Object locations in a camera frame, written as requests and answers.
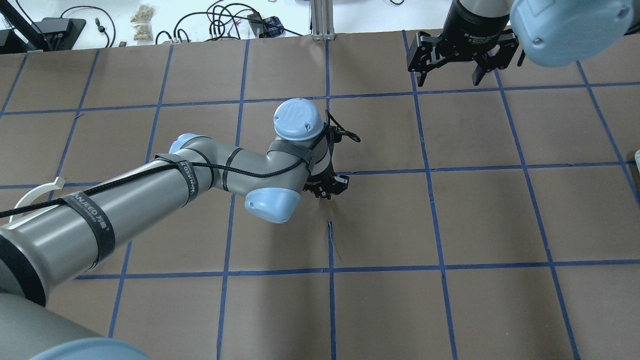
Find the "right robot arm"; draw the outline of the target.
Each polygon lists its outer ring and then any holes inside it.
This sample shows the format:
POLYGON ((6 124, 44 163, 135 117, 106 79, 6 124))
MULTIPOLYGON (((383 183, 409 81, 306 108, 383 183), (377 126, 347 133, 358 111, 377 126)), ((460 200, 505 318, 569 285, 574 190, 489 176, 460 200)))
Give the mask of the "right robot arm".
POLYGON ((430 71, 475 62, 478 85, 508 68, 518 49, 519 64, 560 68, 591 59, 638 27, 637 0, 453 0, 441 34, 416 33, 406 66, 422 87, 430 71))

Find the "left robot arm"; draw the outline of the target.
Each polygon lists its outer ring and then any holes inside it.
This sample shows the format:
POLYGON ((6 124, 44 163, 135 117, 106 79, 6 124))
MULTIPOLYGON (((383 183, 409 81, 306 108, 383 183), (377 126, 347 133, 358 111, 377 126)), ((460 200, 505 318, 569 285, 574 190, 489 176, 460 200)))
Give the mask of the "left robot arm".
POLYGON ((304 98, 277 107, 266 153, 185 133, 167 153, 84 191, 1 212, 1 358, 3 360, 146 360, 128 342, 104 337, 46 305, 51 292, 87 271, 211 189, 245 199, 246 210, 286 223, 302 193, 330 199, 349 178, 335 173, 334 145, 361 141, 304 98))

